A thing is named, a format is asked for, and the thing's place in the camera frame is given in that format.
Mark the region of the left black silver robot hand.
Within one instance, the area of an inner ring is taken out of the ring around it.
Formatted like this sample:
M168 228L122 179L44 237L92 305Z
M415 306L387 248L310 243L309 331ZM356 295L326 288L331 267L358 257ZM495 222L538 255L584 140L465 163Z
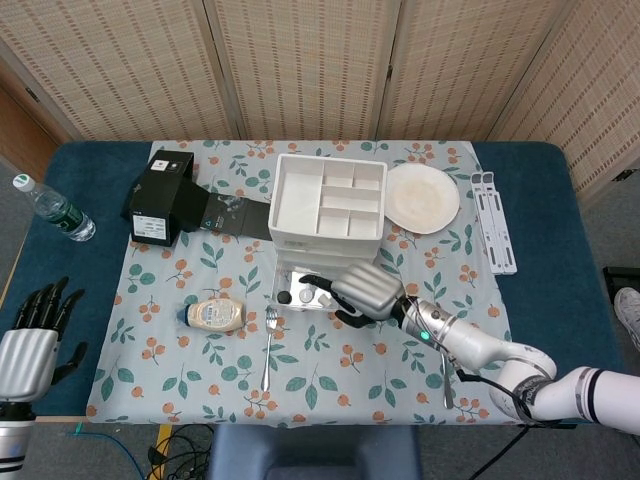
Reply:
M1 401L31 403L74 372L88 343L77 344L71 358L57 363L60 345L83 289L64 298L69 278L33 291L20 305L13 326L1 339Z

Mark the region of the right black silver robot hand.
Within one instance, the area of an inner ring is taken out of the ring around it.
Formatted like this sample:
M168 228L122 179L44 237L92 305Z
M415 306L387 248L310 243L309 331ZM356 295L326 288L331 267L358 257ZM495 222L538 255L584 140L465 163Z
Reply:
M338 303L335 316L353 328L395 319L402 324L406 305L400 280L369 263L354 263L336 279L306 274L299 280L328 292Z

